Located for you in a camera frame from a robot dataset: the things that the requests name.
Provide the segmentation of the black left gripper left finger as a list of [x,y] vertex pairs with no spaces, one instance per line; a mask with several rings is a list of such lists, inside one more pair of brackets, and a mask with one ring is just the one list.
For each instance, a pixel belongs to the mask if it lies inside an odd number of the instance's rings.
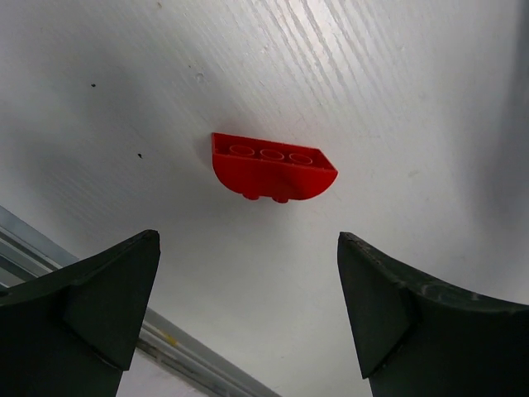
[[3,396],[114,396],[136,349],[160,260],[145,230],[1,291]]

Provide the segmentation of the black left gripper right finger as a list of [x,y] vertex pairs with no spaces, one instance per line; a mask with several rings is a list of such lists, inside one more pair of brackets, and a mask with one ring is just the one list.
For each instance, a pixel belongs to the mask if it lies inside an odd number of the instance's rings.
[[449,284],[349,232],[337,264],[373,395],[527,395],[526,305]]

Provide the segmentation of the red curved lego brick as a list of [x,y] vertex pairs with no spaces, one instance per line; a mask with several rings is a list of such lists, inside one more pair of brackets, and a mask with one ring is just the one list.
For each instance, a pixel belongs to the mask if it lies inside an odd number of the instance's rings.
[[211,134],[212,168],[229,190],[249,200],[277,203],[312,199],[336,180],[338,170],[321,150],[275,141]]

